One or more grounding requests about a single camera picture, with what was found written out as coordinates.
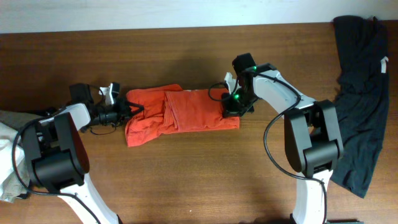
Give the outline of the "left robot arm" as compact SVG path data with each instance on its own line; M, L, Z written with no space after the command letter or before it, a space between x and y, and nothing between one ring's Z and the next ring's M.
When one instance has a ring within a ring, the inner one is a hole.
M144 111L142 105L119 97L119 89L115 82L99 87L101 99L95 102L91 85L71 85L68 106L29 121L17 134L31 183L43 187L44 195L66 202L83 223L121 222L91 180L89 158L79 135L98 125L117 128Z

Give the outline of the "red t-shirt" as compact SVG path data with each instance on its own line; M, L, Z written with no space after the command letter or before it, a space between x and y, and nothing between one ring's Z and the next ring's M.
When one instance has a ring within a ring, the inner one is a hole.
M238 117L223 117L223 107L207 90L183 90L178 84L131 90L131 103L144 110L131 118L125 128L129 147L143 145L162 134L238 129Z

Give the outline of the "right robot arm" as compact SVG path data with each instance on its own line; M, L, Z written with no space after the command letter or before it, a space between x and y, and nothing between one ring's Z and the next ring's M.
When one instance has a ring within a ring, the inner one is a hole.
M266 154L282 173L297 181L296 201L291 223L327 222L327 187L343 155L343 143L335 106L330 100L317 101L298 91L270 64L253 65L233 77L226 73L223 85L232 104L230 116L242 116L257 100L264 100L277 112L267 125L263 141L272 125L284 120L284 147L293 172L283 169Z

